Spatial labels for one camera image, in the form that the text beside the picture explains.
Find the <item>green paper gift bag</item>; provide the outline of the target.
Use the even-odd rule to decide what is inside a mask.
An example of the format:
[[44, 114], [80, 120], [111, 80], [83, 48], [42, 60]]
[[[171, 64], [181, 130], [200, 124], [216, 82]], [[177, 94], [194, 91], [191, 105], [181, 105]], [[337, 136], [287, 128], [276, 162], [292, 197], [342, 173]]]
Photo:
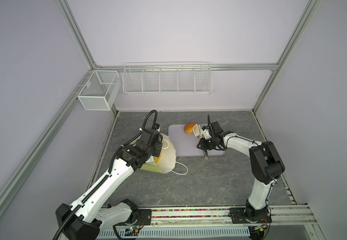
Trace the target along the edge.
[[[145, 164], [140, 168], [143, 171], [167, 174], [172, 172], [177, 175], [186, 175], [188, 167], [176, 161], [176, 149], [171, 139], [167, 135], [162, 135], [162, 148], [158, 157], [150, 157]], [[176, 165], [182, 165], [185, 168], [184, 173], [177, 173], [174, 171]]]

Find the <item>round brown fake bun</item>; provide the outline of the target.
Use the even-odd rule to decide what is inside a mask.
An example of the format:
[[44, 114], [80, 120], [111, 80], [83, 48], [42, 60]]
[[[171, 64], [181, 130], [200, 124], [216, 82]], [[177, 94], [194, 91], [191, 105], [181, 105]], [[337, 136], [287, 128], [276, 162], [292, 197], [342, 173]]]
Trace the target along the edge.
[[186, 134], [190, 134], [190, 133], [192, 133], [193, 132], [193, 128], [195, 127], [195, 123], [189, 123], [189, 124], [187, 124], [185, 127], [184, 127], [184, 132], [186, 133]]

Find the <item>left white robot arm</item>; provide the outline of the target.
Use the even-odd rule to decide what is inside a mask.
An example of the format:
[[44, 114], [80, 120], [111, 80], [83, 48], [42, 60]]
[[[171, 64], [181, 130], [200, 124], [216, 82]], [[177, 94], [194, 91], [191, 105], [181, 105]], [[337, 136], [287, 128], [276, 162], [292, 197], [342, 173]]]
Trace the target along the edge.
[[[146, 124], [150, 116], [154, 116], [154, 121], [148, 128]], [[59, 228], [53, 237], [55, 240], [61, 235], [65, 235], [69, 240], [95, 240], [99, 233], [115, 228], [117, 224], [137, 223], [138, 206], [128, 199], [105, 210], [102, 206], [126, 178], [151, 157], [159, 157], [163, 136], [159, 132], [156, 119], [157, 111], [150, 111], [139, 133], [117, 148], [106, 172], [70, 205], [61, 204], [57, 208]]]

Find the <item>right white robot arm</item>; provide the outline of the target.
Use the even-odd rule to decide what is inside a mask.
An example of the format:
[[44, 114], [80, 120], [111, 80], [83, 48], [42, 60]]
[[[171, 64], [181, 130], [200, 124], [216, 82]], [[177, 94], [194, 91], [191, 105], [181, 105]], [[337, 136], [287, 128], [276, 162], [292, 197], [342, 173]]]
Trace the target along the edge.
[[244, 215], [248, 222], [256, 223], [270, 220], [268, 198], [272, 188], [277, 184], [279, 177], [285, 172], [285, 165], [271, 141], [257, 142], [246, 137], [242, 137], [232, 131], [224, 131], [218, 122], [211, 122], [201, 127], [195, 124], [192, 127], [193, 134], [199, 139], [197, 148], [202, 150], [204, 156], [208, 157], [208, 152], [236, 150], [250, 158], [254, 184], [249, 198], [245, 204]]

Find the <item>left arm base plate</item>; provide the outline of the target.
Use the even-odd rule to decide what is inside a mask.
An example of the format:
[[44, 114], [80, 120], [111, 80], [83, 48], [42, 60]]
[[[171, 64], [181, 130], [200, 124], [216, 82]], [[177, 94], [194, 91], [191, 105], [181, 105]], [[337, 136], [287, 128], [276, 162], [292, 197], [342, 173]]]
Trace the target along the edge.
[[119, 226], [149, 226], [152, 220], [151, 209], [139, 209], [135, 213], [131, 213], [131, 216], [125, 223], [118, 224]]

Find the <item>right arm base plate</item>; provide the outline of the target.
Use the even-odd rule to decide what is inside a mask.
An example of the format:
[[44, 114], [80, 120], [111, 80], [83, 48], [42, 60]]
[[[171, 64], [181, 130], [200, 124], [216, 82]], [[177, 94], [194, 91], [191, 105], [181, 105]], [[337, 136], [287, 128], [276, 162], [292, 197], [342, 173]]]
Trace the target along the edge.
[[252, 208], [230, 208], [228, 217], [233, 224], [270, 224], [272, 223], [271, 214], [268, 207], [261, 210]]

